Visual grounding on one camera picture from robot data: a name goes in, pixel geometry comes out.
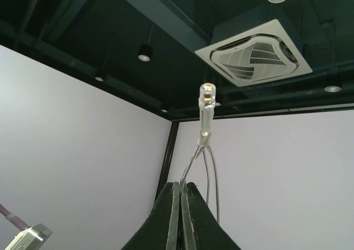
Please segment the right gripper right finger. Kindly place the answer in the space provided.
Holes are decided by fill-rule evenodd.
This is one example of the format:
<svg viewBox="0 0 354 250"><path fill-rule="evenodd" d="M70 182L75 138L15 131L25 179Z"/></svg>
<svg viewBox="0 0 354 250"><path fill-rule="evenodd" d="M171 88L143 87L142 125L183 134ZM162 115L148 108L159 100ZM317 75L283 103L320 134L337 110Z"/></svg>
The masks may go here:
<svg viewBox="0 0 354 250"><path fill-rule="evenodd" d="M180 248L241 249L218 224L194 183L187 183L180 195Z"/></svg>

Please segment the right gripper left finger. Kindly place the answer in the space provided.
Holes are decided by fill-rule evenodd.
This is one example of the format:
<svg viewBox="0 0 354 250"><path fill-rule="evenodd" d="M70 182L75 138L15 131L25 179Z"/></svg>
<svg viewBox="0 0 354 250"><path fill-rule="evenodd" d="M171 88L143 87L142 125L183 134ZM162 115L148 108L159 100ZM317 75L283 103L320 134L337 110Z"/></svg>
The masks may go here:
<svg viewBox="0 0 354 250"><path fill-rule="evenodd" d="M150 215L123 249L177 249L179 229L180 186L166 183Z"/></svg>

